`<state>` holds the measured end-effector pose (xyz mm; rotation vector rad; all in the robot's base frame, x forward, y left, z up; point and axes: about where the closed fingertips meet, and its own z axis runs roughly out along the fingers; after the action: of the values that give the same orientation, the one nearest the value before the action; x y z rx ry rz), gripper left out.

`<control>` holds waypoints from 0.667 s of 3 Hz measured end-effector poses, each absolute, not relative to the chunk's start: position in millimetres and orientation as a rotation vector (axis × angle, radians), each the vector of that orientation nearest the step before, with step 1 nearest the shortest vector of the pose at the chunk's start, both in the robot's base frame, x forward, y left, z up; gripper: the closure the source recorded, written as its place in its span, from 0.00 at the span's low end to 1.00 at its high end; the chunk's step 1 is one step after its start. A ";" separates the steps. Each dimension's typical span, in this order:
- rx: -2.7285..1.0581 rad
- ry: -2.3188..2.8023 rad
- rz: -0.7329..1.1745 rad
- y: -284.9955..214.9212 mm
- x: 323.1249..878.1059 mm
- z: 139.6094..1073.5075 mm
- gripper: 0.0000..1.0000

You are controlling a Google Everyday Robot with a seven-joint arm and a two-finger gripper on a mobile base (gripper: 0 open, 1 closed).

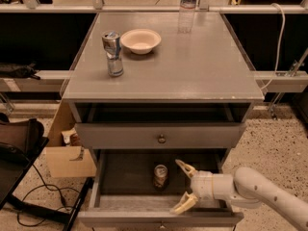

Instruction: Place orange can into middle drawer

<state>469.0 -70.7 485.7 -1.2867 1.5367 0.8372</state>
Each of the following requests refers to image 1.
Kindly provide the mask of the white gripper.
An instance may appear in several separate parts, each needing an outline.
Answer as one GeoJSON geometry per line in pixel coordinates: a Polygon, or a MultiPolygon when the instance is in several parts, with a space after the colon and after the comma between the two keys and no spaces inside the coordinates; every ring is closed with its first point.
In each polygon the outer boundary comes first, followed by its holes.
{"type": "Polygon", "coordinates": [[[193,166],[188,165],[179,159],[176,159],[175,163],[189,178],[191,178],[192,193],[185,192],[182,195],[180,201],[170,209],[172,214],[181,215],[198,203],[214,199],[213,173],[196,170],[193,166]]]}

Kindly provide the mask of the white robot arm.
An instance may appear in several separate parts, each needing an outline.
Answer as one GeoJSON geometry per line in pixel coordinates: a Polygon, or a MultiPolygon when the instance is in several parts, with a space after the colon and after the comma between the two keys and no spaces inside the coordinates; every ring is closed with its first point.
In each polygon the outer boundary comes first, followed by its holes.
{"type": "Polygon", "coordinates": [[[239,167],[233,175],[196,170],[183,161],[175,163],[191,180],[192,193],[185,192],[170,210],[175,215],[190,210],[201,200],[224,200],[241,208],[271,207],[298,231],[308,231],[308,203],[280,189],[250,167],[239,167]]]}

